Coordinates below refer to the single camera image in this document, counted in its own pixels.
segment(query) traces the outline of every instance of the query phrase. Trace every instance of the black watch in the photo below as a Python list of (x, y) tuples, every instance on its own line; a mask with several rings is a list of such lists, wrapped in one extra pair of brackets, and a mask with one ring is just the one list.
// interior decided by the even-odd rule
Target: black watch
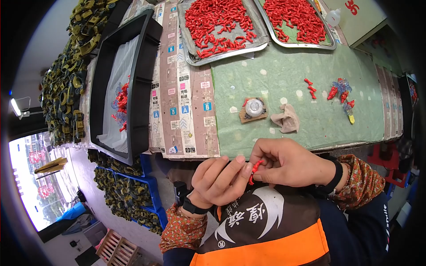
[(336, 173), (334, 174), (333, 180), (330, 181), (327, 185), (320, 185), (317, 187), (317, 190), (321, 191), (322, 194), (334, 195), (336, 193), (335, 187), (340, 182), (343, 176), (343, 166), (337, 161), (332, 161), (336, 166)]
[(206, 214), (209, 211), (209, 209), (201, 209), (201, 208), (195, 206), (194, 204), (191, 203), (191, 201), (188, 199), (188, 197), (185, 197), (184, 204), (183, 204), (182, 208), (185, 211), (188, 211), (192, 214)]

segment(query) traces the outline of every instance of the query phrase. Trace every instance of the floral sleeve cover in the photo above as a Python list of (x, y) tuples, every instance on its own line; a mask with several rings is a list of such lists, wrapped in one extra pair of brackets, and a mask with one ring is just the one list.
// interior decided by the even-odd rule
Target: floral sleeve cover
[(337, 158), (349, 169), (348, 180), (339, 194), (331, 196), (342, 210), (357, 209), (369, 203), (385, 187), (385, 179), (366, 162), (353, 154)]
[(184, 215), (175, 204), (167, 210), (169, 223), (158, 245), (162, 253), (173, 248), (197, 249), (206, 232), (207, 215), (201, 219)]

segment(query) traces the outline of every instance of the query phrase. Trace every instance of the white foam sheet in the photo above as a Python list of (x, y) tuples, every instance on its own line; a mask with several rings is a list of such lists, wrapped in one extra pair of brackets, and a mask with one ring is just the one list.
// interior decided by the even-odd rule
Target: white foam sheet
[(104, 123), (102, 135), (97, 138), (103, 144), (115, 149), (118, 152), (127, 153), (127, 132), (120, 132), (119, 124), (111, 117), (117, 111), (111, 107), (111, 103), (115, 100), (116, 89), (120, 88), (129, 81), (128, 76), (132, 69), (132, 62), (135, 56), (136, 44), (139, 35), (133, 40), (120, 45), (115, 55), (114, 64), (112, 66), (111, 75), (109, 77), (108, 86), (106, 88), (105, 106), (104, 106)]

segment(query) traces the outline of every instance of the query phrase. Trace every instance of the person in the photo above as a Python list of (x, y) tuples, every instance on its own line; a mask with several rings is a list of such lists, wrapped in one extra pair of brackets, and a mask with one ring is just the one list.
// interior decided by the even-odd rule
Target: person
[[(291, 139), (262, 138), (249, 162), (228, 162), (201, 163), (184, 205), (167, 210), (165, 266), (374, 265), (386, 255), (385, 181), (353, 154), (326, 160)], [(201, 245), (212, 208), (219, 226)]]

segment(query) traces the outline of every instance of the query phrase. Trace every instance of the dark blue sleeve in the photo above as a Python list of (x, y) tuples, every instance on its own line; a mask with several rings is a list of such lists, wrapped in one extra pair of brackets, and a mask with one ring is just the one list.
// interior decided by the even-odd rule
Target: dark blue sleeve
[(366, 205), (344, 214), (330, 200), (318, 200), (330, 265), (376, 265), (387, 253), (389, 219), (382, 192)]
[(189, 266), (194, 257), (195, 250), (174, 248), (163, 254), (163, 266)]

